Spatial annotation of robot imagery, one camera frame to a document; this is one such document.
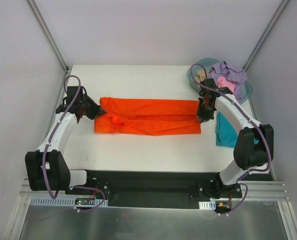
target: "gray wall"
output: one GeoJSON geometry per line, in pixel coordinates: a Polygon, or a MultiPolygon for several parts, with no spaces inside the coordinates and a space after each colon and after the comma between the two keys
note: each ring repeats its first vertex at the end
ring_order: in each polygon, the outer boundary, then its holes
{"type": "Polygon", "coordinates": [[[36,0],[69,66],[243,66],[281,0],[36,0]]]}
{"type": "Polygon", "coordinates": [[[275,130],[273,173],[297,217],[297,0],[290,2],[249,72],[259,120],[275,130]]]}
{"type": "Polygon", "coordinates": [[[26,175],[24,156],[45,136],[63,70],[24,0],[0,1],[0,239],[26,175]]]}

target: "orange shirt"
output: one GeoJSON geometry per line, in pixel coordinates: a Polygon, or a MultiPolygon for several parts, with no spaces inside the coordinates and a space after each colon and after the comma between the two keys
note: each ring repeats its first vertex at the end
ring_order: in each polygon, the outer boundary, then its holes
{"type": "Polygon", "coordinates": [[[94,132],[105,134],[200,134],[199,101],[102,97],[107,113],[95,120],[94,132]]]}

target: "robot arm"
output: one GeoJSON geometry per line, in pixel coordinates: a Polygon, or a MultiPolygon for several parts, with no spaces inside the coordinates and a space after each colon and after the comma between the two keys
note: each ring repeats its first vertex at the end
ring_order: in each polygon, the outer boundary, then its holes
{"type": "Polygon", "coordinates": [[[215,89],[225,96],[202,89],[200,92],[202,98],[199,98],[197,111],[199,121],[202,123],[214,119],[214,111],[219,111],[231,123],[238,135],[233,152],[233,161],[224,170],[215,175],[212,183],[203,188],[203,192],[206,195],[218,199],[222,191],[233,188],[251,169],[268,163],[268,152],[258,129],[262,132],[268,145],[271,159],[273,159],[274,130],[269,124],[262,125],[243,111],[232,92],[226,87],[217,88],[214,79],[205,79],[202,84],[209,89],[215,89]]]}
{"type": "Polygon", "coordinates": [[[29,186],[33,191],[47,189],[43,174],[45,151],[46,175],[51,190],[65,191],[69,186],[83,185],[86,182],[86,172],[70,170],[62,155],[71,133],[82,116],[94,120],[106,113],[86,92],[83,93],[83,89],[82,86],[67,87],[67,96],[56,109],[55,121],[45,140],[36,151],[28,152],[25,156],[29,186]]]}

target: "white tabletop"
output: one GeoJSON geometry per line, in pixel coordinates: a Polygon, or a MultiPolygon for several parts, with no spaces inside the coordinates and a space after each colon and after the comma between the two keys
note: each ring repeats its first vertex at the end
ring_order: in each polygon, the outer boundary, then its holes
{"type": "MultiPolygon", "coordinates": [[[[74,65],[87,94],[135,99],[198,100],[189,85],[190,66],[74,65]]],[[[76,85],[71,78],[69,85],[76,85]]],[[[242,104],[252,114],[248,101],[242,104]]],[[[233,160],[233,149],[216,146],[216,119],[201,124],[201,134],[148,136],[94,133],[83,117],[71,134],[64,159],[69,169],[149,172],[219,172],[233,160]]]]}

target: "metal frame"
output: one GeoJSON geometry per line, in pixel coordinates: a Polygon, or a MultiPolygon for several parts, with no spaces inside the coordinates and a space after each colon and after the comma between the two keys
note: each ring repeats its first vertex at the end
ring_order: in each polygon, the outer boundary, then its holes
{"type": "Polygon", "coordinates": [[[245,71],[247,71],[250,68],[250,66],[253,63],[255,57],[258,55],[259,51],[263,47],[263,44],[268,39],[270,33],[272,32],[273,28],[275,27],[276,23],[280,19],[282,13],[285,11],[285,9],[286,9],[286,7],[287,7],[287,5],[289,4],[290,1],[291,0],[282,0],[279,3],[279,5],[278,5],[277,9],[275,10],[272,18],[269,20],[264,32],[262,33],[259,40],[257,41],[252,53],[248,57],[245,65],[243,67],[245,69],[245,71]]]}
{"type": "MultiPolygon", "coordinates": [[[[208,179],[211,179],[214,173],[173,173],[173,172],[114,172],[114,171],[94,171],[90,172],[97,176],[96,181],[99,181],[103,177],[104,185],[107,186],[107,190],[113,191],[117,195],[110,195],[108,201],[110,207],[144,207],[144,208],[165,208],[163,203],[172,203],[166,208],[179,208],[179,209],[198,209],[198,202],[215,201],[228,201],[227,194],[223,194],[220,199],[213,199],[204,196],[199,189],[201,186],[199,183],[205,183],[208,179]],[[174,201],[175,194],[179,192],[180,204],[174,201]],[[151,203],[153,199],[159,198],[160,203],[151,203]]],[[[247,184],[248,194],[246,201],[252,202],[289,202],[291,201],[290,193],[287,190],[287,186],[284,182],[272,181],[269,174],[252,174],[248,176],[248,180],[241,181],[241,183],[247,184]]],[[[240,201],[242,193],[245,192],[245,187],[239,185],[235,189],[229,190],[233,192],[233,201],[240,201]]],[[[60,191],[59,198],[66,197],[85,198],[88,193],[74,192],[74,191],[60,191]]],[[[21,196],[34,196],[42,199],[49,199],[53,201],[47,191],[32,191],[30,189],[29,181],[26,178],[22,185],[21,196]]]]}
{"type": "Polygon", "coordinates": [[[69,68],[68,68],[67,64],[65,63],[65,60],[64,60],[57,44],[55,43],[55,41],[52,37],[52,34],[40,13],[40,10],[39,10],[37,4],[35,3],[34,0],[26,0],[26,2],[28,4],[29,8],[31,9],[32,14],[34,15],[38,25],[40,26],[40,29],[42,30],[46,40],[48,41],[49,46],[51,47],[52,51],[54,52],[59,64],[62,66],[63,70],[67,72],[69,68]]]}
{"type": "MultiPolygon", "coordinates": [[[[276,11],[274,12],[272,18],[270,19],[268,25],[266,26],[264,32],[260,36],[256,46],[254,47],[253,51],[251,52],[249,58],[247,59],[244,69],[247,71],[250,66],[252,65],[254,59],[256,58],[257,54],[263,47],[265,41],[267,40],[268,36],[272,32],[272,29],[275,27],[276,23],[278,22],[279,18],[281,17],[282,13],[286,9],[288,3],[291,0],[282,0],[277,7],[276,11]]],[[[68,74],[70,74],[72,70],[72,66],[67,66],[54,38],[52,37],[52,34],[47,27],[47,24],[45,20],[43,19],[41,12],[38,9],[37,4],[34,0],[26,0],[28,6],[30,7],[32,14],[34,15],[37,23],[39,24],[46,40],[48,41],[52,51],[54,52],[59,64],[64,70],[64,77],[66,77],[68,74]]],[[[64,95],[64,90],[61,86],[61,88],[58,91],[58,96],[54,104],[54,109],[57,107],[57,105],[62,100],[62,97],[64,95]]],[[[254,104],[252,101],[252,98],[250,98],[250,105],[252,109],[252,113],[254,117],[256,117],[256,111],[254,108],[254,104]]],[[[51,124],[53,122],[54,116],[52,117],[48,130],[51,127],[51,124]]],[[[19,200],[17,205],[17,213],[14,217],[16,219],[12,225],[9,238],[8,239],[19,239],[21,230],[24,224],[25,216],[29,207],[29,204],[31,203],[32,197],[38,198],[39,196],[42,198],[45,198],[48,196],[48,193],[46,191],[31,191],[29,184],[27,183],[28,180],[25,179],[24,183],[22,185],[21,191],[19,193],[19,200]]],[[[280,209],[280,213],[283,219],[284,227],[287,232],[287,236],[290,240],[297,240],[297,222],[294,218],[293,208],[290,202],[290,196],[289,192],[286,189],[285,183],[283,182],[277,182],[277,181],[243,181],[243,183],[246,183],[248,185],[248,196],[245,199],[246,201],[274,201],[278,202],[278,206],[280,209]]],[[[65,192],[59,192],[59,196],[65,196],[65,197],[84,197],[82,195],[67,195],[65,192]]]]}

